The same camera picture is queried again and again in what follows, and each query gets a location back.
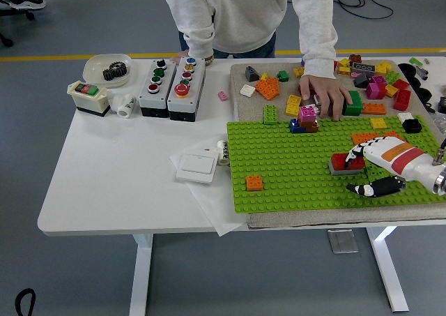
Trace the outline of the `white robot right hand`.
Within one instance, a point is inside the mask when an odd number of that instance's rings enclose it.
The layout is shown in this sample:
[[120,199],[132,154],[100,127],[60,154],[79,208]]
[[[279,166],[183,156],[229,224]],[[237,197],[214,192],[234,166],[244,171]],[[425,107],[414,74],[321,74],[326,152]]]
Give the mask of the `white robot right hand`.
[[445,194],[445,143],[440,145],[436,157],[412,144],[393,136],[376,137],[354,146],[346,157],[349,167],[357,157],[384,168],[392,175],[364,185],[347,185],[347,189],[365,197],[382,197],[399,193],[408,181],[419,181],[437,195]]

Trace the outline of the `person's right hand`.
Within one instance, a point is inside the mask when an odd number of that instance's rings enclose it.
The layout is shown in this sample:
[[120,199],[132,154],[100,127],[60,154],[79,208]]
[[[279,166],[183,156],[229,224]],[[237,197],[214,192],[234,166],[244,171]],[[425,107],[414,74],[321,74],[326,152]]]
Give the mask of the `person's right hand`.
[[189,50],[179,51],[176,55],[170,58],[176,65],[178,65],[182,58],[190,58]]

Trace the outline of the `person's left hand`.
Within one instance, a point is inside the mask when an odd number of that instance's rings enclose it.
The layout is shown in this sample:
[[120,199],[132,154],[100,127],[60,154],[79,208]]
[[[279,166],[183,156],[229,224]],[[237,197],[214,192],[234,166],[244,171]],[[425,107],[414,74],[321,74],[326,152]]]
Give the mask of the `person's left hand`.
[[303,75],[300,78],[300,92],[303,100],[310,98],[310,89],[313,89],[321,102],[320,117],[328,115],[329,106],[332,106],[332,118],[340,120],[344,102],[353,103],[349,91],[336,79]]

